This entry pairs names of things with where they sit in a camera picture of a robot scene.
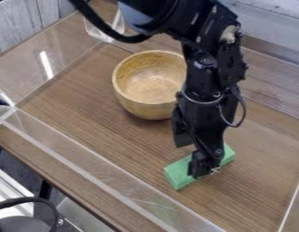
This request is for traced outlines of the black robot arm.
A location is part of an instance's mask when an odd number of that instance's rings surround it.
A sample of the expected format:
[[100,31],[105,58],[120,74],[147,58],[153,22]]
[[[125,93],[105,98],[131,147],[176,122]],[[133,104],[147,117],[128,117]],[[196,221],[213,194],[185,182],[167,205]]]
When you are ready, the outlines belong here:
[[193,145],[188,175],[217,172],[227,156],[224,133],[237,128],[236,111],[245,110],[239,82],[248,64],[240,49],[240,21],[219,0],[117,0],[135,35],[119,33],[85,0],[69,0],[89,23],[116,41],[137,44],[156,34],[181,43],[187,77],[176,93],[175,145]]

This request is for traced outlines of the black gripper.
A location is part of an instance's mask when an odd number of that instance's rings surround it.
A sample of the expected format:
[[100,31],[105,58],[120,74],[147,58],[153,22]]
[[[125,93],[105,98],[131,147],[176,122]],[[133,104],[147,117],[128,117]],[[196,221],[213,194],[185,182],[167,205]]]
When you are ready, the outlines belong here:
[[227,90],[217,98],[203,101],[188,91],[180,91],[176,99],[172,116],[175,146],[196,146],[188,162],[188,175],[199,179],[215,172],[225,157],[224,132],[228,127],[237,127],[233,121],[240,96]]

